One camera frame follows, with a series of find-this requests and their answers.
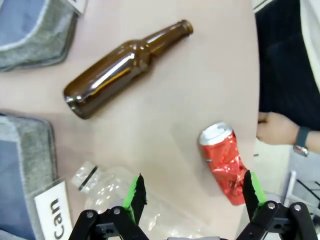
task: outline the beer bottle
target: beer bottle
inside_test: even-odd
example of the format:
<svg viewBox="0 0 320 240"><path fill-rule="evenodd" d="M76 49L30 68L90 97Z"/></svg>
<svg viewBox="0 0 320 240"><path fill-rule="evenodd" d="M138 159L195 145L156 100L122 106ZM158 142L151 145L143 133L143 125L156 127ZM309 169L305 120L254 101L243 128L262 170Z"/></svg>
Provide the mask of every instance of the beer bottle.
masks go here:
<svg viewBox="0 0 320 240"><path fill-rule="evenodd" d="M77 116L89 119L111 96L146 72L155 57L192 33L192 25L182 20L123 43L70 82L63 91L64 100Z"/></svg>

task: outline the green tape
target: green tape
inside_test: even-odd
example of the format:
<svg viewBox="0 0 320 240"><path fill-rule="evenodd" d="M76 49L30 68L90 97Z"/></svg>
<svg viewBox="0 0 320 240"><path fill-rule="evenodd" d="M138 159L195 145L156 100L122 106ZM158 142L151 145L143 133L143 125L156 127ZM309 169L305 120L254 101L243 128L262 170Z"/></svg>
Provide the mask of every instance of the green tape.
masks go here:
<svg viewBox="0 0 320 240"><path fill-rule="evenodd" d="M133 208L131 207L131 202L135 196L135 192L136 192L136 187L137 187L137 180L138 180L138 176L136 176L128 190L128 193L126 195L126 197L124 198L123 200L123 204L122 204L122 207L124 209L126 209L127 211L130 212L130 215L131 215L131 218L133 220L134 223L136 223L136 220L135 220L135 215L134 215L134 210Z"/></svg>
<svg viewBox="0 0 320 240"><path fill-rule="evenodd" d="M251 173L251 182L252 182L253 189L255 191L255 195L258 198L259 206L261 206L265 204L265 202L267 201L267 196L261 187L261 184L257 178L256 173L255 172L250 172L250 173Z"/></svg>

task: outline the bolt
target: bolt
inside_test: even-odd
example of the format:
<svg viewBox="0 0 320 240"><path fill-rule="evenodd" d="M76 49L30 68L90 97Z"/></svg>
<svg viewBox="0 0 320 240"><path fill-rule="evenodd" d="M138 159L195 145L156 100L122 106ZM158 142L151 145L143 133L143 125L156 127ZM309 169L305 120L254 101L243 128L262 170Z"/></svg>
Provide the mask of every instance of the bolt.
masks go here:
<svg viewBox="0 0 320 240"><path fill-rule="evenodd" d="M270 209L275 209L275 208L276 208L276 205L275 205L273 202L270 202L270 203L268 204L268 208L270 208Z"/></svg>
<svg viewBox="0 0 320 240"><path fill-rule="evenodd" d="M119 208L116 208L116 209L113 211L113 213L114 213L115 215L118 215L118 214L120 213L120 209L119 209Z"/></svg>
<svg viewBox="0 0 320 240"><path fill-rule="evenodd" d="M294 208L294 210L296 210L296 211L298 211L298 212L301 210L301 206L298 205L298 204L297 204L297 205L294 205L293 208Z"/></svg>
<svg viewBox="0 0 320 240"><path fill-rule="evenodd" d="M90 219L90 218L92 218L94 216L94 213L92 211L88 211L86 213L86 216Z"/></svg>

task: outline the white shirt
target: white shirt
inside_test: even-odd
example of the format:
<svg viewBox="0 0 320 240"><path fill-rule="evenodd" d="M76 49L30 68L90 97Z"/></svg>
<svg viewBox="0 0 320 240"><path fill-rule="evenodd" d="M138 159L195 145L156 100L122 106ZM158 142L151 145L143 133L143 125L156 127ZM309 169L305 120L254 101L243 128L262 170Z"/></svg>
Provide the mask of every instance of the white shirt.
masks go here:
<svg viewBox="0 0 320 240"><path fill-rule="evenodd" d="M300 0L303 41L320 91L320 0Z"/></svg>

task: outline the black pants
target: black pants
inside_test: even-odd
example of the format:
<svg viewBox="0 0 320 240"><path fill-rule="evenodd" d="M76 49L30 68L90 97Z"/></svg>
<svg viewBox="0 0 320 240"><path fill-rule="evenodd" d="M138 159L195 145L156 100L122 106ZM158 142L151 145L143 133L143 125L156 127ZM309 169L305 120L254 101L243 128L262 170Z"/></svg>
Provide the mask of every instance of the black pants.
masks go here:
<svg viewBox="0 0 320 240"><path fill-rule="evenodd" d="M300 1L274 0L256 13L261 112L320 131L320 93L301 29Z"/></svg>

